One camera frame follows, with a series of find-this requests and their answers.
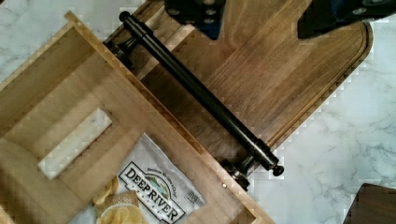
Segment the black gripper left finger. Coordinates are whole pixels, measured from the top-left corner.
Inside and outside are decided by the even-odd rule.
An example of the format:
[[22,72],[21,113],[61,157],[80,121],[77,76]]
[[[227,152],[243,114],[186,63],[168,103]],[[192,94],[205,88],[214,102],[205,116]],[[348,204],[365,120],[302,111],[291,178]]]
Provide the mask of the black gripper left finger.
[[190,24],[211,40],[217,40],[226,0],[164,0],[167,14],[180,24]]

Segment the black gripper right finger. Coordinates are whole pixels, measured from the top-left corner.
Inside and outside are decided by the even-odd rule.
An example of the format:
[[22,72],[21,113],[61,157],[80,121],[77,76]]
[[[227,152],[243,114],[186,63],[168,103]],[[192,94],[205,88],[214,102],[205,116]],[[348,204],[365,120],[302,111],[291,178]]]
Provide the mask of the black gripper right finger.
[[376,21],[396,12],[396,0],[312,0],[297,22],[299,39],[315,38],[359,21]]

